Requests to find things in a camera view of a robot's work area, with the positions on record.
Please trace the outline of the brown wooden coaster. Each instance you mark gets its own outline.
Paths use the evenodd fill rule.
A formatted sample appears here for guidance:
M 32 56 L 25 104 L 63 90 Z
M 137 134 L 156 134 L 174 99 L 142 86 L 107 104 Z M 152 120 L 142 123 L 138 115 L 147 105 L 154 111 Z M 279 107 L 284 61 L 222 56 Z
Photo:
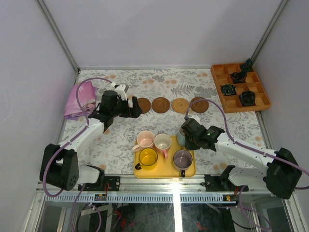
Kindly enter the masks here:
M 203 99 L 203 97 L 195 97 L 190 101 L 191 109 L 196 113 L 204 113 L 209 108 L 209 103 L 207 101 L 198 101 L 193 104 L 194 101 Z
M 149 112 L 151 109 L 151 103 L 147 98 L 138 98 L 138 104 L 142 110 L 142 114 Z
M 164 97 L 158 97 L 152 101 L 152 109 L 159 114 L 163 114 L 170 109 L 170 101 Z

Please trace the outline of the light blue mug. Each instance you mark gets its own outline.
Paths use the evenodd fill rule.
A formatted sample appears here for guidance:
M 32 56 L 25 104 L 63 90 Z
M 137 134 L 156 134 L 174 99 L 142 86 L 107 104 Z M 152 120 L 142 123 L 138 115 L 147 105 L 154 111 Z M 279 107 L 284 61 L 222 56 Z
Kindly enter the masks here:
M 185 133 L 181 127 L 178 129 L 177 142 L 180 146 L 185 146 Z

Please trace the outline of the woven rattan coaster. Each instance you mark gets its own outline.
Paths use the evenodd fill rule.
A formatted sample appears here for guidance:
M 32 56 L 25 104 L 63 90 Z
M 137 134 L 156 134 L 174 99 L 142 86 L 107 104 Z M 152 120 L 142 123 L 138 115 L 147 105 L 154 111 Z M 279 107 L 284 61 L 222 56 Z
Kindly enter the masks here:
M 184 98 L 176 98 L 172 102 L 172 109 L 176 113 L 184 114 L 186 113 L 188 107 L 189 107 L 189 101 Z

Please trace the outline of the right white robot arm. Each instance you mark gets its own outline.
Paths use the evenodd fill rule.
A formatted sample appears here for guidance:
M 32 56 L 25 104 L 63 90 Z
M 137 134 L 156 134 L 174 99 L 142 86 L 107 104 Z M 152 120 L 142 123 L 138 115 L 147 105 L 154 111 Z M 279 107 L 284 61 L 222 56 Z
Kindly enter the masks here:
M 236 157 L 253 168 L 229 167 L 220 178 L 224 190 L 236 186 L 267 189 L 282 199 L 289 199 L 303 173 L 292 153 L 281 148 L 278 151 L 259 148 L 245 142 L 234 140 L 221 128 L 211 126 L 208 129 L 194 118 L 185 117 L 181 126 L 185 134 L 187 150 L 210 149 Z

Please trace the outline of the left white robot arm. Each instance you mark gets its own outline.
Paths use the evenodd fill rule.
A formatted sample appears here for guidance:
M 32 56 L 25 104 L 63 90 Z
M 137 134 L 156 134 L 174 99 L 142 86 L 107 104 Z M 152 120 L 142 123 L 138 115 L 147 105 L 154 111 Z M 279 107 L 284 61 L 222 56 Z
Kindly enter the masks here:
M 106 184 L 104 170 L 92 165 L 80 166 L 78 154 L 84 152 L 95 138 L 102 135 L 115 117 L 138 118 L 142 109 L 137 97 L 132 97 L 132 103 L 133 106 L 130 107 L 128 100 L 121 99 L 116 91 L 105 91 L 99 108 L 89 115 L 86 126 L 61 144 L 49 144 L 45 148 L 40 180 L 66 191 L 82 184 L 97 191 L 102 190 Z

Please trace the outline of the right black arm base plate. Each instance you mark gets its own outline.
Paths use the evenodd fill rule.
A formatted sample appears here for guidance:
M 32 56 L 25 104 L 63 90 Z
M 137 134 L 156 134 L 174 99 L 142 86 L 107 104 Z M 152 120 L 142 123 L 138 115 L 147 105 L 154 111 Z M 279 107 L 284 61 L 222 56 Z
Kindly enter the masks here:
M 206 174 L 204 175 L 204 182 L 206 191 L 210 192 L 234 192 L 237 188 L 237 186 L 232 184 L 228 179 L 227 175 L 214 176 Z

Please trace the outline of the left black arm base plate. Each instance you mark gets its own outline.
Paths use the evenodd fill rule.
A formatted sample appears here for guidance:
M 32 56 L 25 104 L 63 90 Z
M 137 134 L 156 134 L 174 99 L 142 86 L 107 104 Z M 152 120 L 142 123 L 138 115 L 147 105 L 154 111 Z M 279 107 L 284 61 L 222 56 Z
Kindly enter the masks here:
M 98 181 L 85 185 L 84 191 L 116 192 L 120 189 L 119 176 L 101 176 Z

